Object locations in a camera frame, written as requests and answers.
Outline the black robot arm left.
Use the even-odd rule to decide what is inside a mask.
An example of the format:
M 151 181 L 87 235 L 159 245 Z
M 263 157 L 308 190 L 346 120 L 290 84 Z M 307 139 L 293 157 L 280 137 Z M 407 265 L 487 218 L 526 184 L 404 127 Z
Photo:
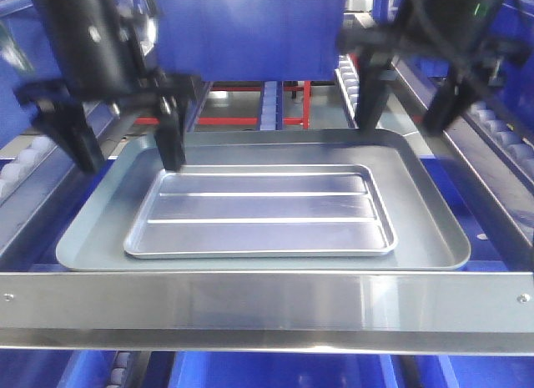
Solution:
M 162 164 L 179 171 L 186 161 L 184 122 L 199 78 L 148 66 L 135 31 L 139 16 L 120 12 L 115 0 L 32 1 L 62 74 L 16 90 L 19 103 L 38 108 L 33 127 L 82 171 L 95 173 L 104 155 L 84 103 L 132 101 L 158 120 L 154 138 Z

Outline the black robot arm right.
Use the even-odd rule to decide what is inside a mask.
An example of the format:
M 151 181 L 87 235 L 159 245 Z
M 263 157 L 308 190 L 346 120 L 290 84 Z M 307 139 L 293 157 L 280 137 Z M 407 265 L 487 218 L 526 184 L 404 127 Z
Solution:
M 370 27 L 344 26 L 340 53 L 357 57 L 359 97 L 355 124 L 376 129 L 387 101 L 387 80 L 395 56 L 421 55 L 447 62 L 421 125 L 430 136 L 443 134 L 472 104 L 485 102 L 496 114 L 512 113 L 497 98 L 504 85 L 501 65 L 523 65 L 531 48 L 521 40 L 490 34 L 505 0 L 401 0 L 394 19 Z

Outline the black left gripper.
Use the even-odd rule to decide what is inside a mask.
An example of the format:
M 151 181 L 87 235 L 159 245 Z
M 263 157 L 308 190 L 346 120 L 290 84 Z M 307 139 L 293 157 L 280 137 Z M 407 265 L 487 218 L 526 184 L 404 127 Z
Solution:
M 158 122 L 154 133 L 162 164 L 167 171 L 180 171 L 186 162 L 184 121 L 189 102 L 196 99 L 196 76 L 166 73 L 156 68 L 134 82 L 113 91 L 98 83 L 92 92 L 75 92 L 62 78 L 25 83 L 15 90 L 21 105 L 33 104 L 38 115 L 36 128 L 59 146 L 84 173 L 97 173 L 105 158 L 97 137 L 88 125 L 83 105 L 122 102 L 151 113 Z

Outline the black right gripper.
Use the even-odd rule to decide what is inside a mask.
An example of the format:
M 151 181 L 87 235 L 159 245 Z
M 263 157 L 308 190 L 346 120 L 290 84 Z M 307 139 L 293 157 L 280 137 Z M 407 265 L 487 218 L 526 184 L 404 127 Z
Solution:
M 362 132 L 376 129 L 395 80 L 391 55 L 417 55 L 437 58 L 450 67 L 443 84 L 437 89 L 422 119 L 427 134 L 442 134 L 468 108 L 483 100 L 471 85 L 469 71 L 487 70 L 489 79 L 497 79 L 497 67 L 504 62 L 523 66 L 530 57 L 530 47 L 512 38 L 484 38 L 470 50 L 447 48 L 433 38 L 404 37 L 392 26 L 343 27 L 336 38 L 340 53 L 357 53 L 359 97 L 355 108 L 355 122 Z

